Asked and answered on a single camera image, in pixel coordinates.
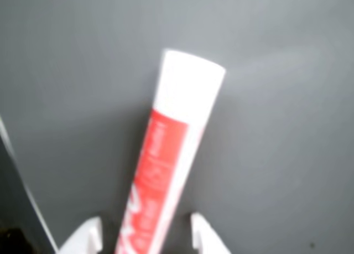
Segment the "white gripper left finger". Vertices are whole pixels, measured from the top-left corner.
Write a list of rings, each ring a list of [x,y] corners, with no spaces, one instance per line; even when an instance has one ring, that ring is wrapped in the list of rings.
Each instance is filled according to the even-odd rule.
[[[79,226],[59,249],[59,254],[101,252],[101,218],[92,217]]]

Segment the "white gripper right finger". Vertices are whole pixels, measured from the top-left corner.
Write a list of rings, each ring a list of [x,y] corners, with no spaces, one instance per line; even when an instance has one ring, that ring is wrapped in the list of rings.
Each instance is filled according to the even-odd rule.
[[[190,220],[193,249],[199,254],[230,254],[230,250],[204,216],[194,212]]]

